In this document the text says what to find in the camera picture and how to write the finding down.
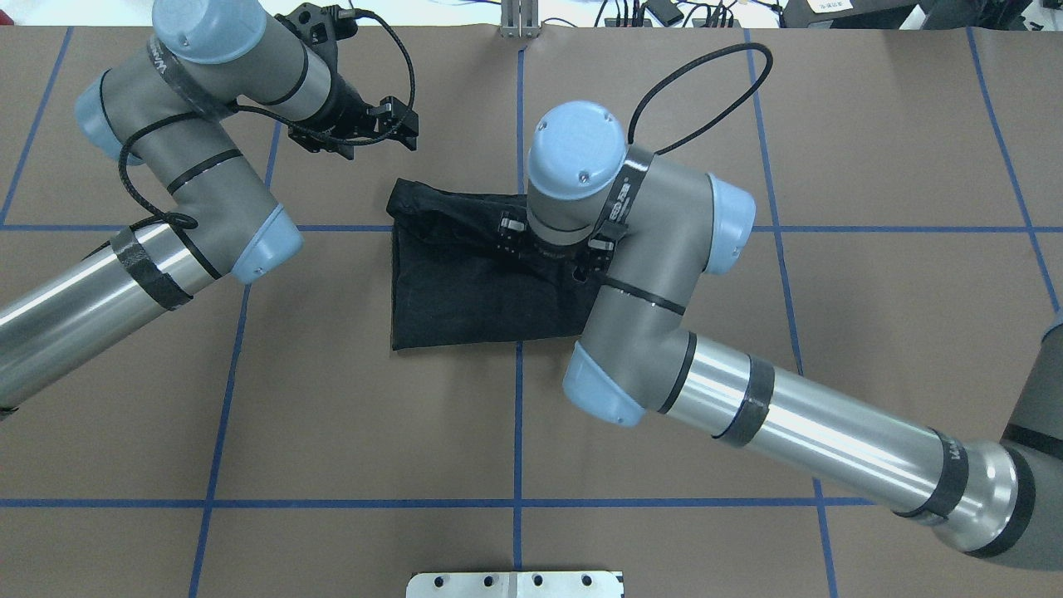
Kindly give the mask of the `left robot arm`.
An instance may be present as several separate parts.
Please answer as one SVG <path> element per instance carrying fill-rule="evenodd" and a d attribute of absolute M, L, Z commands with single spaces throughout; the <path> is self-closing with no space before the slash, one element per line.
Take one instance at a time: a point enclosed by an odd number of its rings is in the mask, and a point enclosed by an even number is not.
<path fill-rule="evenodd" d="M 118 228 L 56 279 L 2 310 L 2 416 L 214 281 L 251 284 L 303 237 L 223 129 L 255 114 L 304 150 L 353 159 L 386 140 L 417 148 L 409 98 L 364 100 L 338 67 L 338 42 L 376 12 L 305 2 L 272 15 L 258 1 L 156 1 L 144 49 L 75 100 L 84 136 L 116 163 L 145 218 Z"/>

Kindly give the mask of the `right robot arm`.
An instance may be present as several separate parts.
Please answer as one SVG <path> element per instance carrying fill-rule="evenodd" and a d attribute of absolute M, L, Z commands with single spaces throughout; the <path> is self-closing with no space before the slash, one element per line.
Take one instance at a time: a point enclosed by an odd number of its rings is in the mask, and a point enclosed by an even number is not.
<path fill-rule="evenodd" d="M 778 459 L 1000 566 L 1061 568 L 1061 319 L 1002 438 L 965 443 L 684 328 L 704 273 L 747 245 L 754 197 L 628 140 L 607 107 L 556 105 L 527 152 L 527 236 L 604 270 L 563 393 L 615 425 L 656 412 Z"/>

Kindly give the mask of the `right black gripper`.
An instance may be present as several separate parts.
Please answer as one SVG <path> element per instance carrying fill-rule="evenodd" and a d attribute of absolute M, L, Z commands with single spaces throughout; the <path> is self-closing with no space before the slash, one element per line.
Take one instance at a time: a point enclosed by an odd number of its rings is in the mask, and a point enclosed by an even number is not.
<path fill-rule="evenodd" d="M 512 212 L 502 212 L 497 224 L 497 250 L 513 257 L 535 253 L 546 260 L 568 262 L 572 266 L 571 276 L 575 281 L 588 281 L 606 275 L 614 261 L 615 240 L 596 233 L 574 245 L 556 245 L 532 233 L 526 219 Z"/>

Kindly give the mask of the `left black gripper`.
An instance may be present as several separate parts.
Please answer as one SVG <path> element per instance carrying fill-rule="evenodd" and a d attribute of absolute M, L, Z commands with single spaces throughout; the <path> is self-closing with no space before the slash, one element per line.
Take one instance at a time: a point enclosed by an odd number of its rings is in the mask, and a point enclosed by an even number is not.
<path fill-rule="evenodd" d="M 309 152 L 338 153 L 354 158 L 356 146 L 372 146 L 381 140 L 395 140 L 417 150 L 420 121 L 414 107 L 394 96 L 378 105 L 365 102 L 355 88 L 341 76 L 333 76 L 324 105 L 311 117 L 287 129 L 289 140 Z"/>

